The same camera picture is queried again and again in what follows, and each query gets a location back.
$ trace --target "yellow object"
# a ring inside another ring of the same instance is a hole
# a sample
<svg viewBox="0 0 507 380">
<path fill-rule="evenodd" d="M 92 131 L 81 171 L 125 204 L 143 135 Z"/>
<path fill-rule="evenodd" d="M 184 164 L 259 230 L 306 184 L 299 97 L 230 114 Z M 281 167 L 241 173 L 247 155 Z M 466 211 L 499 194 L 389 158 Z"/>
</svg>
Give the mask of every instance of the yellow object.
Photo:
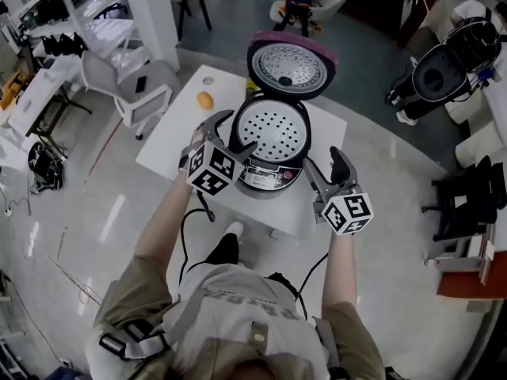
<svg viewBox="0 0 507 380">
<path fill-rule="evenodd" d="M 251 78 L 246 79 L 245 99 L 248 100 L 259 88 Z"/>
<path fill-rule="evenodd" d="M 10 102 L 16 97 L 17 92 L 19 92 L 24 82 L 25 78 L 18 70 L 2 87 L 3 98 L 2 101 L 0 101 L 0 108 L 2 108 L 2 110 L 5 110 L 9 106 Z"/>
<path fill-rule="evenodd" d="M 205 110 L 213 109 L 213 98 L 206 92 L 200 92 L 197 94 L 197 103 L 200 107 Z"/>
</svg>

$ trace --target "rice cooker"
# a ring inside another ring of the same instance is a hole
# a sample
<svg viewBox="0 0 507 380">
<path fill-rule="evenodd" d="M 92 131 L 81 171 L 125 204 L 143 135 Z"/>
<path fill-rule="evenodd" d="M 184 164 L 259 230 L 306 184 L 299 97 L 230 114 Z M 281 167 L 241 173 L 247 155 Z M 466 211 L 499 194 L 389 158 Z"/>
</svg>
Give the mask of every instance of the rice cooker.
<svg viewBox="0 0 507 380">
<path fill-rule="evenodd" d="M 268 31 L 252 39 L 247 63 L 259 90 L 236 112 L 229 148 L 239 151 L 257 142 L 238 184 L 253 196 L 274 194 L 294 183 L 303 170 L 311 123 L 301 100 L 317 97 L 331 83 L 337 56 L 303 36 Z"/>
</svg>

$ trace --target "tiled floor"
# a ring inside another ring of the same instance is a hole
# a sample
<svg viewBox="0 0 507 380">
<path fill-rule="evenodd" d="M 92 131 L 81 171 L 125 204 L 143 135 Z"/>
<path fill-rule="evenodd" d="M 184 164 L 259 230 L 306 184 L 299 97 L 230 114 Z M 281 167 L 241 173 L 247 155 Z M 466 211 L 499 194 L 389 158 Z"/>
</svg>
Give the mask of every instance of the tiled floor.
<svg viewBox="0 0 507 380">
<path fill-rule="evenodd" d="M 199 63 L 245 72 L 241 64 L 206 55 L 182 52 L 181 58 L 183 81 Z M 68 112 L 59 125 L 57 140 L 72 148 L 65 187 L 31 196 L 31 216 L 25 203 L 13 208 L 8 221 L 0 213 L 0 267 L 10 275 L 56 355 L 86 369 L 83 348 L 97 306 L 92 301 L 82 304 L 86 296 L 81 294 L 80 301 L 76 286 L 50 258 L 104 295 L 109 282 L 125 268 L 169 183 L 135 163 L 143 143 L 123 125 L 90 172 L 120 118 L 112 100 L 99 93 L 89 92 L 77 99 L 93 109 L 93 115 Z M 422 152 L 356 112 L 324 97 L 314 103 L 348 122 L 343 150 L 355 164 L 375 209 L 370 226 L 354 239 L 360 315 L 386 365 L 412 380 L 449 379 L 470 347 L 482 315 L 467 313 L 465 301 L 437 296 L 440 275 L 422 263 L 432 249 L 437 220 L 435 215 L 421 214 L 419 208 L 431 202 L 429 182 L 444 171 Z M 26 190 L 26 154 L 5 139 L 2 149 L 0 183 L 9 200 L 19 200 Z M 191 262 L 202 260 L 236 218 L 216 204 L 211 207 L 217 216 L 214 224 L 202 215 L 188 220 Z M 269 237 L 267 227 L 246 222 L 241 258 L 263 274 L 283 272 L 296 286 L 326 251 L 330 236 L 322 226 L 309 241 L 275 240 Z M 181 262 L 178 243 L 167 275 L 174 293 Z M 303 292 L 310 316 L 319 311 L 323 274 L 321 266 Z M 26 336 L 10 345 L 23 364 L 43 378 L 57 362 L 15 294 L 13 298 L 10 311 L 4 312 L 12 330 L 23 329 Z"/>
<path fill-rule="evenodd" d="M 276 0 L 205 1 L 213 30 L 206 28 L 198 1 L 190 2 L 193 16 L 185 16 L 182 48 L 244 62 L 252 35 L 273 29 L 269 8 Z M 179 7 L 175 5 L 173 12 L 177 21 Z M 408 127 L 396 120 L 396 109 L 384 104 L 395 80 L 410 70 L 406 51 L 400 51 L 381 32 L 340 12 L 323 25 L 323 34 L 314 38 L 340 59 L 325 97 L 394 132 L 445 169 L 456 167 L 454 147 L 466 136 L 443 108 L 423 117 L 416 127 Z"/>
</svg>

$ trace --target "inner lid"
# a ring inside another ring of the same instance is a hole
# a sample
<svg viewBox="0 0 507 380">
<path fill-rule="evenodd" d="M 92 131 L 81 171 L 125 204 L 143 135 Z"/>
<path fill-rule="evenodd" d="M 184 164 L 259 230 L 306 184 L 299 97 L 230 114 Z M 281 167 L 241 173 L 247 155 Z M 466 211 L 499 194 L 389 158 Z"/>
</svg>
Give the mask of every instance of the inner lid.
<svg viewBox="0 0 507 380">
<path fill-rule="evenodd" d="M 257 49 L 252 56 L 253 72 L 269 87 L 282 93 L 312 93 L 327 80 L 327 69 L 312 51 L 278 42 Z"/>
<path fill-rule="evenodd" d="M 253 156 L 266 162 L 285 162 L 297 156 L 307 141 L 307 125 L 289 104 L 281 101 L 256 101 L 238 120 L 242 145 L 257 141 Z"/>
</svg>

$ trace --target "clamp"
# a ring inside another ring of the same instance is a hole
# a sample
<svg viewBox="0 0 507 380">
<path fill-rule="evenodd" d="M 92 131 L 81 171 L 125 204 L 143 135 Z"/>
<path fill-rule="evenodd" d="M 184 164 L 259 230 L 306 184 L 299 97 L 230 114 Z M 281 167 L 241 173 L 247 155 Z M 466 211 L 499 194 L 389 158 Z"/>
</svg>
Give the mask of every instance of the clamp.
<svg viewBox="0 0 507 380">
<path fill-rule="evenodd" d="M 326 221 L 322 216 L 322 212 L 331 198 L 363 191 L 357 183 L 356 168 L 349 158 L 335 146 L 330 148 L 330 153 L 333 160 L 331 164 L 331 182 L 322 175 L 314 161 L 310 158 L 303 159 L 304 172 L 310 181 L 311 187 L 317 192 L 313 207 L 315 221 L 318 224 Z"/>
<path fill-rule="evenodd" d="M 197 142 L 191 143 L 190 145 L 183 148 L 180 155 L 180 162 L 178 164 L 179 169 L 183 169 L 185 167 L 185 163 L 189 159 L 190 156 L 193 155 L 193 152 L 203 144 L 204 141 L 210 141 L 213 145 L 221 149 L 225 154 L 231 156 L 235 161 L 242 164 L 256 149 L 257 142 L 251 142 L 248 145 L 244 146 L 238 153 L 232 152 L 229 148 L 225 147 L 222 139 L 219 136 L 219 126 L 222 123 L 231 118 L 234 114 L 234 110 L 223 110 L 213 114 L 211 117 L 207 118 L 203 121 L 199 127 L 196 129 L 196 133 L 202 134 L 202 138 Z"/>
</svg>

